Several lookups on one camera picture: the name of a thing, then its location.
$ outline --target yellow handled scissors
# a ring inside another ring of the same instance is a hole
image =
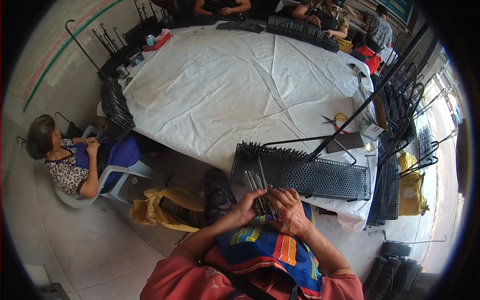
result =
[[[330,124],[334,125],[334,126],[335,126],[335,130],[338,130],[338,128],[339,128],[339,127],[337,126],[337,124],[336,124],[337,121],[343,121],[343,122],[345,122],[345,121],[348,120],[347,115],[346,115],[346,114],[343,114],[343,113],[337,113],[337,114],[335,115],[335,120],[331,120],[331,119],[327,118],[327,117],[324,116],[324,115],[322,115],[322,117],[324,117],[324,118],[328,121],[328,122],[324,122],[324,124],[330,123]]]

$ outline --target camouflage shirt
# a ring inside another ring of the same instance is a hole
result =
[[[312,5],[311,5],[310,9],[313,9],[313,8],[316,7],[317,9],[325,12],[326,14],[331,16],[332,18],[336,18],[338,20],[338,22],[340,23],[340,26],[348,29],[348,25],[349,25],[349,22],[350,22],[350,16],[349,16],[347,10],[345,10],[343,8],[340,8],[340,7],[327,6],[325,1],[323,1],[323,0],[311,0],[311,1],[312,1]],[[308,8],[309,3],[310,3],[310,0],[300,0],[300,4],[307,7],[307,8]]]

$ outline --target green sign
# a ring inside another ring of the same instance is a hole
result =
[[[412,13],[412,1],[411,0],[377,0],[394,15],[400,18],[405,24],[408,24],[410,15]]]

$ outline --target leopard print shirt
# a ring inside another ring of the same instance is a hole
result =
[[[71,139],[62,139],[60,145],[62,147],[71,146],[73,141]],[[54,161],[45,161],[45,164],[53,178],[53,182],[66,194],[75,196],[79,194],[83,183],[88,177],[88,169],[75,166],[77,162],[76,148],[69,148],[68,150],[72,155],[62,160],[66,164]]]

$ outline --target hand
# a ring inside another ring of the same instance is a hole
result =
[[[281,222],[269,221],[268,223],[281,233],[301,238],[313,226],[313,223],[305,216],[296,190],[269,189],[266,196],[282,217]]]
[[[320,19],[316,16],[316,15],[311,15],[308,20],[310,21],[310,23],[314,24],[314,25],[317,25],[317,26],[320,26]]]
[[[257,189],[253,192],[245,193],[237,205],[226,215],[233,222],[234,228],[243,227],[255,219],[257,212],[253,207],[253,200],[266,193],[267,190],[265,189]]]
[[[87,145],[90,145],[90,144],[93,143],[93,142],[96,142],[96,138],[95,138],[95,137],[92,136],[92,137],[89,137],[89,138],[87,139]]]
[[[100,147],[99,142],[92,142],[87,146],[87,153],[89,158],[96,158],[98,147]]]
[[[335,36],[335,30],[328,29],[328,30],[324,30],[324,32],[328,35],[328,37]]]
[[[231,14],[231,13],[234,13],[234,11],[233,11],[233,8],[231,8],[231,7],[224,7],[220,11],[220,13],[221,14]]]

